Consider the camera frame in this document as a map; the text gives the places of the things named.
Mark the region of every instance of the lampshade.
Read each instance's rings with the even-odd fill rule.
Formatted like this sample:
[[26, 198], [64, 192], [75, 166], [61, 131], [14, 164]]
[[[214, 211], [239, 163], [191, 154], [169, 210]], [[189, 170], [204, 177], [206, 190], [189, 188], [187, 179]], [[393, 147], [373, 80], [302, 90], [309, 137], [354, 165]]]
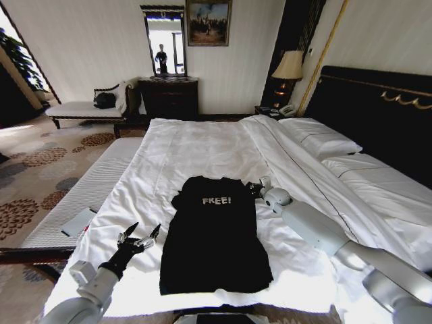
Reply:
[[278, 79], [302, 78], [303, 51], [286, 51], [275, 73], [271, 76]]

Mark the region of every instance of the picture frame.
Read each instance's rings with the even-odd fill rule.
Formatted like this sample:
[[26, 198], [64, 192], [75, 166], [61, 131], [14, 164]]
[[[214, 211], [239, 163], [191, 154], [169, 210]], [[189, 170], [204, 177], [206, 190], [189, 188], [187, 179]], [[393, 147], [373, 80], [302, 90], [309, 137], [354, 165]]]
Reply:
[[188, 46], [228, 46], [232, 0], [186, 0]]

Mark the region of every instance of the pillow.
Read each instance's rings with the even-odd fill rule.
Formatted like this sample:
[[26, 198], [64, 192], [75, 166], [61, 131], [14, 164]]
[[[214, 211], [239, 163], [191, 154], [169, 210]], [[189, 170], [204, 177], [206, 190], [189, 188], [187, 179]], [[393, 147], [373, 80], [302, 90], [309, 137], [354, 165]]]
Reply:
[[124, 113], [126, 105], [126, 87], [129, 84], [127, 82], [120, 82], [117, 88], [117, 100], [115, 101], [115, 108], [120, 112]]
[[385, 218], [432, 225], [432, 190], [367, 154], [322, 161], [352, 191]]
[[312, 118], [288, 118], [279, 121], [284, 128], [318, 160], [357, 153], [362, 147]]

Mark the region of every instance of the black t-shirt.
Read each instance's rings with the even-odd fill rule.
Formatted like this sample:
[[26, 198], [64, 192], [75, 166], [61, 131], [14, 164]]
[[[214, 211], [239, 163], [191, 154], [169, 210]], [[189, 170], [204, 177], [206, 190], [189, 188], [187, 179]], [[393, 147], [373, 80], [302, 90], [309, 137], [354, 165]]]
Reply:
[[188, 179], [173, 198], [161, 261], [161, 294], [258, 292], [273, 280], [257, 238], [254, 197], [240, 180]]

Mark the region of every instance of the gold headboard trim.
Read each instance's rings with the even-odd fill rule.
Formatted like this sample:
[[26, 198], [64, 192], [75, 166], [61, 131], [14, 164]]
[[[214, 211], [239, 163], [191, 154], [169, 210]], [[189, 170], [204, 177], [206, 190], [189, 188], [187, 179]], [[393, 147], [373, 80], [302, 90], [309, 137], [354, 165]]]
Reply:
[[383, 91], [383, 93], [381, 93], [381, 97], [385, 100], [385, 101], [395, 101], [403, 106], [407, 106], [407, 105], [414, 105], [417, 109], [420, 110], [426, 110], [426, 109], [430, 109], [432, 108], [432, 105], [429, 106], [423, 106], [419, 103], [419, 98], [415, 98], [414, 100], [410, 100], [410, 101], [403, 101], [402, 97], [400, 94], [398, 94], [396, 97], [394, 98], [389, 98], [387, 97], [387, 91]]
[[410, 93], [410, 94], [413, 94], [413, 95], [418, 95], [418, 96], [422, 96], [422, 97], [431, 97], [432, 98], [432, 93], [430, 93], [430, 92], [422, 92], [422, 91], [410, 90], [410, 89], [405, 89], [405, 88], [396, 88], [394, 86], [386, 86], [384, 84], [370, 83], [370, 82], [353, 80], [353, 79], [346, 79], [346, 78], [339, 78], [337, 76], [328, 76], [326, 74], [321, 74], [321, 77], [325, 77], [325, 78], [329, 78], [329, 79], [335, 79], [335, 80], [341, 80], [341, 81], [347, 81], [347, 82], [352, 82], [352, 83], [358, 83], [358, 84], [366, 84], [367, 86], [376, 86], [378, 88], [383, 88], [383, 89], [386, 89], [386, 90], [394, 90], [394, 91], [398, 91], [398, 92], [406, 92], [406, 93]]

